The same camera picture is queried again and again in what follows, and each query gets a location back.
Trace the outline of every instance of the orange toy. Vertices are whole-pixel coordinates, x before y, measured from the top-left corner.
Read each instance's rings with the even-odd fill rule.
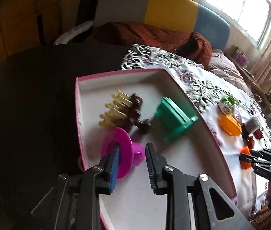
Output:
[[[230,136],[239,136],[242,133],[241,125],[230,115],[222,115],[219,126]]]
[[[246,155],[250,155],[250,151],[249,151],[248,146],[245,145],[244,148],[241,149],[240,153],[243,153],[243,154],[246,154]],[[247,163],[247,162],[244,162],[244,161],[240,161],[240,164],[241,164],[241,168],[243,170],[247,170],[247,169],[251,168],[251,164],[250,163]]]

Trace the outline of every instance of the pink toy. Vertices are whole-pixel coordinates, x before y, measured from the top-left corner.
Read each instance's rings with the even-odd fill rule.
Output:
[[[138,166],[143,161],[144,148],[138,143],[133,143],[125,130],[116,127],[111,129],[104,138],[100,155],[109,155],[115,142],[121,146],[118,179],[122,179],[131,168]]]
[[[233,113],[233,118],[239,122],[240,125],[242,125],[242,117],[241,117],[241,114],[239,112],[239,109],[238,108],[235,108],[234,109],[234,113]]]

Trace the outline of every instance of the green plastic block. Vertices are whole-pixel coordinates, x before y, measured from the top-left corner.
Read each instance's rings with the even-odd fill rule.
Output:
[[[176,140],[185,130],[198,120],[197,116],[189,118],[170,98],[163,97],[157,108],[156,116],[170,130],[164,138],[169,143]]]

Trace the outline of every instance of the floral tablecloth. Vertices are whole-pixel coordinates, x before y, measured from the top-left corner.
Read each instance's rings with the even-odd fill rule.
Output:
[[[254,149],[271,149],[271,131],[259,104],[244,91],[204,70],[202,65],[159,48],[134,44],[123,59],[121,69],[135,68],[164,68],[172,75],[197,107],[222,150],[237,190],[237,207],[246,217],[260,210],[265,201],[267,180],[255,175],[252,168],[241,169],[242,136],[229,136],[217,123],[218,102],[222,96],[230,95],[235,99],[242,123],[256,116],[261,124],[263,138],[254,138]]]

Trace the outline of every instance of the metal screw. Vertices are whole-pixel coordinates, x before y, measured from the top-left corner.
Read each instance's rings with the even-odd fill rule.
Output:
[[[67,174],[60,174],[59,177],[60,177],[60,179],[65,180],[68,177],[68,175]]]
[[[171,171],[174,170],[174,168],[172,166],[170,166],[170,165],[167,165],[167,166],[164,167],[164,170],[168,171],[168,172],[171,172]]]
[[[95,168],[97,171],[102,171],[102,167],[99,165],[95,165],[93,168]]]
[[[199,176],[199,178],[200,178],[201,180],[203,180],[203,181],[207,181],[207,180],[209,179],[209,177],[208,177],[206,174],[201,174],[201,175]]]

